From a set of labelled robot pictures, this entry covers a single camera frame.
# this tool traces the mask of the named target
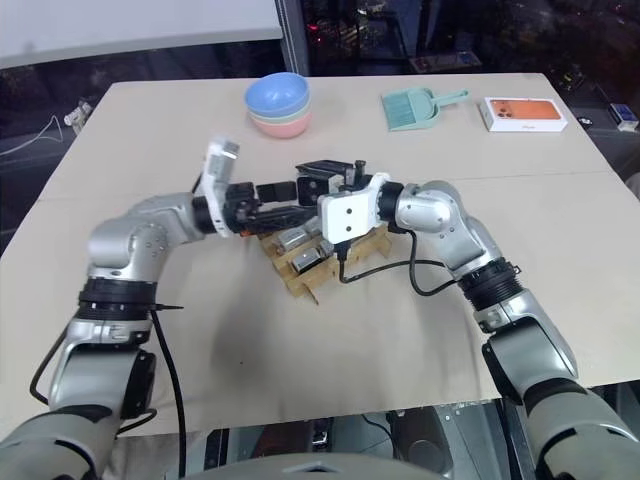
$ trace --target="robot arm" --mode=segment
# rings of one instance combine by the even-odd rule
[[[300,225],[315,214],[304,207],[259,212],[252,184],[228,184],[236,154],[230,143],[210,147],[204,196],[152,198],[96,228],[88,279],[49,394],[50,412],[0,443],[0,478],[99,477],[122,422],[149,405],[155,358],[141,345],[149,338],[150,311],[164,307],[156,303],[156,286],[173,248],[216,231],[224,236]],[[540,472],[633,478],[640,471],[636,438],[604,401],[576,383],[569,346],[485,227],[466,213],[456,190],[444,182],[403,186],[387,174],[365,181],[362,166],[354,170],[357,181],[345,181],[349,188],[318,201],[325,238],[343,242],[383,222],[422,232],[489,334],[482,351],[498,390],[526,408]],[[329,167],[330,175],[342,168]]]
[[[480,328],[490,335],[482,353],[498,391],[525,407],[539,476],[637,475],[638,440],[600,397],[576,383],[569,345],[533,294],[520,285],[516,269],[484,225],[467,214],[455,188],[441,181],[402,186],[387,181],[387,175],[373,178],[379,182],[361,192],[321,199],[327,238],[353,238],[350,217],[366,208],[376,215],[358,225],[358,232],[382,221],[422,232],[473,305]]]

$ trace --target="phone box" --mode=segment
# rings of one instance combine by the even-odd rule
[[[490,132],[561,132],[567,126],[550,98],[485,97],[479,107]]]

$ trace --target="small box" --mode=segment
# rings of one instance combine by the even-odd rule
[[[550,98],[485,97],[479,107],[490,132],[561,132],[567,126]]]
[[[638,117],[623,103],[611,103],[609,112],[621,132],[633,132],[638,126]]]

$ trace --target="stacked bowls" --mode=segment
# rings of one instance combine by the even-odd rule
[[[249,87],[244,101],[256,127],[272,137],[300,135],[311,121],[309,84],[295,73],[262,77]]]

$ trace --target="pink bowl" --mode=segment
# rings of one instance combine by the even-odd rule
[[[251,116],[251,120],[263,133],[276,138],[293,138],[304,132],[311,121],[311,112],[290,123],[265,123]]]

